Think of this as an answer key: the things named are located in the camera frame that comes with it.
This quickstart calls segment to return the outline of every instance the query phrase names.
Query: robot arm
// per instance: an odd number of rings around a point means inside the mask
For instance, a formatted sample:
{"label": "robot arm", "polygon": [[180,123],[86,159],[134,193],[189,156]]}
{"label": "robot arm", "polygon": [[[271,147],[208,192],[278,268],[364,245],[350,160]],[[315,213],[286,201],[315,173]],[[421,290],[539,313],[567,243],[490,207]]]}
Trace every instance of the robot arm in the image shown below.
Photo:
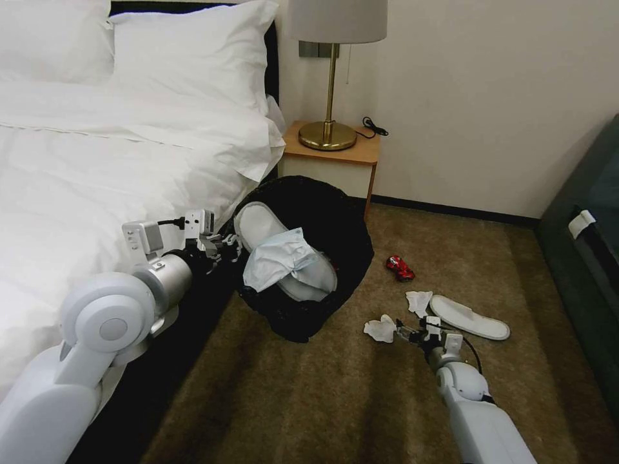
{"label": "robot arm", "polygon": [[499,408],[481,372],[462,362],[462,334],[440,328],[440,318],[427,316],[416,331],[397,321],[400,337],[422,348],[438,379],[438,391],[449,409],[451,431],[462,462],[471,464],[535,464],[518,429]]}
{"label": "robot arm", "polygon": [[63,343],[32,360],[0,403],[2,462],[68,459],[99,410],[108,369],[136,359],[174,322],[195,275],[212,271],[224,252],[238,256],[234,236],[212,235],[212,219],[192,210],[174,221],[185,231],[186,247],[161,257],[157,223],[123,226],[131,273],[95,275],[75,288],[61,307]]}

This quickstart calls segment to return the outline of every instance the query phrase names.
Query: black wire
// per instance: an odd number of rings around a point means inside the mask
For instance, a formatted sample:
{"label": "black wire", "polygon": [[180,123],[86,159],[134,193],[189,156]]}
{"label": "black wire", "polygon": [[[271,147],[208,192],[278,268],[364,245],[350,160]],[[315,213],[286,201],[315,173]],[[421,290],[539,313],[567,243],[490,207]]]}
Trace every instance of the black wire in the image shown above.
{"label": "black wire", "polygon": [[[426,322],[426,325],[431,325],[432,327],[437,327],[439,329],[443,329],[442,326],[436,325],[436,324],[431,324],[429,322]],[[475,362],[477,362],[477,370],[479,371],[479,375],[483,375],[482,361],[481,361],[481,359],[479,359],[479,355],[477,354],[477,350],[475,349],[473,344],[471,342],[469,342],[469,340],[467,340],[467,338],[464,335],[462,335],[462,339],[463,339],[464,343],[466,343],[469,346],[469,348],[471,349],[471,351],[473,352],[473,356],[475,357]]]}
{"label": "black wire", "polygon": [[471,349],[471,351],[473,352],[473,356],[475,356],[475,361],[477,362],[477,370],[479,371],[479,375],[484,375],[482,372],[482,362],[479,359],[479,355],[477,354],[477,350],[473,347],[473,344],[471,342],[469,342],[466,337],[463,335],[462,339],[464,340],[464,343],[466,343],[469,348]]}
{"label": "black wire", "polygon": [[177,226],[180,230],[185,230],[185,217],[179,217],[177,219],[169,219],[158,221],[158,226],[165,226],[166,224],[171,224],[173,226]]}
{"label": "black wire", "polygon": [[387,130],[381,127],[378,127],[376,124],[374,124],[374,121],[372,121],[369,116],[364,116],[361,122],[363,124],[363,127],[370,129],[372,131],[372,135],[365,135],[364,133],[359,132],[359,131],[355,131],[355,132],[357,132],[362,137],[365,137],[366,139],[373,139],[374,137],[376,137],[376,134],[382,135],[383,137],[387,137],[389,135],[389,132],[387,132]]}

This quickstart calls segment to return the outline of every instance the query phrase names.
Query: white duvet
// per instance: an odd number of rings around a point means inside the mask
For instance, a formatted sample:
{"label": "white duvet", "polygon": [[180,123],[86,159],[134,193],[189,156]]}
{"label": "white duvet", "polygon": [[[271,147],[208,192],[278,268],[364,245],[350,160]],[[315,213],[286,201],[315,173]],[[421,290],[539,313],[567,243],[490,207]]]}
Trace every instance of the white duvet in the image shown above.
{"label": "white duvet", "polygon": [[206,208],[219,226],[283,146],[274,123],[226,102],[0,84],[0,401],[61,341],[72,286],[127,270],[124,222]]}

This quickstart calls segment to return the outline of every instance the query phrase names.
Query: brown carpet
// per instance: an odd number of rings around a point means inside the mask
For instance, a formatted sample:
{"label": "brown carpet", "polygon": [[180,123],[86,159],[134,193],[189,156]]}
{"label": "brown carpet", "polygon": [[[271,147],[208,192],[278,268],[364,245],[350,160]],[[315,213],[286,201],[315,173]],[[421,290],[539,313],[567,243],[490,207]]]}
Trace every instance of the brown carpet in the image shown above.
{"label": "brown carpet", "polygon": [[[539,463],[619,461],[616,429],[532,231],[380,205],[368,227],[372,266],[310,343],[284,341],[232,299],[143,463],[460,462],[422,353],[362,333],[383,313],[414,325],[408,290],[509,324],[507,341],[470,339]],[[394,253],[415,270],[412,283],[384,269]]]}

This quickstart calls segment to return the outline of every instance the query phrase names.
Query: black headboard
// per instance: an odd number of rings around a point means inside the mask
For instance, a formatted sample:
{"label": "black headboard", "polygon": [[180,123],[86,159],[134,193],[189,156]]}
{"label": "black headboard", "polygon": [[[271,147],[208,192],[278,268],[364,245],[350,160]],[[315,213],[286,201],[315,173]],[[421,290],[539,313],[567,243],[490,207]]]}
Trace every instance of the black headboard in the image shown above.
{"label": "black headboard", "polygon": [[[234,5],[233,3],[193,3],[193,2],[166,2],[166,1],[112,1],[110,16],[120,13],[191,13],[213,6]],[[279,56],[277,54],[277,31],[275,23],[264,34],[266,44],[267,67],[264,74],[264,88],[279,103]]]}

